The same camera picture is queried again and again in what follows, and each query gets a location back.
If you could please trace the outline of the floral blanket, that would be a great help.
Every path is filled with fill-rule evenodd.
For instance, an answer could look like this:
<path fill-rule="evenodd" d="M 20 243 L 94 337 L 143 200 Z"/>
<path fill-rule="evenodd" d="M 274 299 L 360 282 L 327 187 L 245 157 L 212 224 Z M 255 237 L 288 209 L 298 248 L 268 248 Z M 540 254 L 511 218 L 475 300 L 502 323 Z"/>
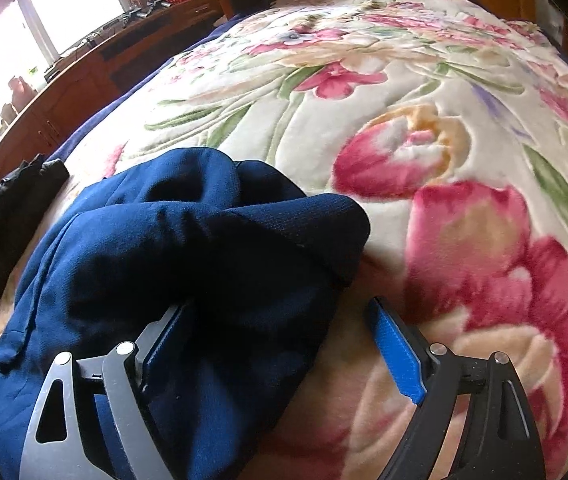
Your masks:
<path fill-rule="evenodd" d="M 278 0 L 83 138 L 39 243 L 85 188 L 177 148 L 264 162 L 371 227 L 312 367 L 234 479 L 375 479 L 398 452 L 416 408 L 366 326 L 375 296 L 445 354 L 506 353 L 538 473 L 568 471 L 568 64 L 536 29 L 467 0 Z"/>

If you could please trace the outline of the black garment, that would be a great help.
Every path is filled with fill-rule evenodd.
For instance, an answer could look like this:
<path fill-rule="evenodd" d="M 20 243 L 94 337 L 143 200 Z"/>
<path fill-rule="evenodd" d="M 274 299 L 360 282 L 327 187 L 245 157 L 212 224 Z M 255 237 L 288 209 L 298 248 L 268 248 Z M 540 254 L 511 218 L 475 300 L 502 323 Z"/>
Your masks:
<path fill-rule="evenodd" d="M 22 162 L 0 180 L 0 298 L 44 214 L 69 178 L 60 159 Z"/>

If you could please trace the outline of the wooden desk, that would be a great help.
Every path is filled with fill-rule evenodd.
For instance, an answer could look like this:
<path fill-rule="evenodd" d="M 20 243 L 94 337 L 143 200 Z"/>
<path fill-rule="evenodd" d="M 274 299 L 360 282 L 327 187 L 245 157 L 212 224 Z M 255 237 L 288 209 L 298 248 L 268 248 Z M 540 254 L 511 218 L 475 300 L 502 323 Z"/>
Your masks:
<path fill-rule="evenodd" d="M 51 155 L 99 110 L 207 36 L 221 16 L 219 0 L 188 0 L 122 29 L 71 63 L 0 139 L 0 179 L 37 154 Z"/>

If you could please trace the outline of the blue garment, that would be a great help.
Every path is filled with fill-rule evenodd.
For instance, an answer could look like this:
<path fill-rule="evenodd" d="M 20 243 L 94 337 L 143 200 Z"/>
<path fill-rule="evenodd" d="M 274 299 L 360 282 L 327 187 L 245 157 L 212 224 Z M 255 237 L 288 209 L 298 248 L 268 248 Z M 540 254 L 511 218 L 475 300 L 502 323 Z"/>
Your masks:
<path fill-rule="evenodd" d="M 234 479 L 312 367 L 369 218 L 264 162 L 177 148 L 85 188 L 32 254 L 0 337 L 0 474 L 14 479 L 54 356 L 100 356 L 165 310 L 145 401 L 181 479 Z"/>

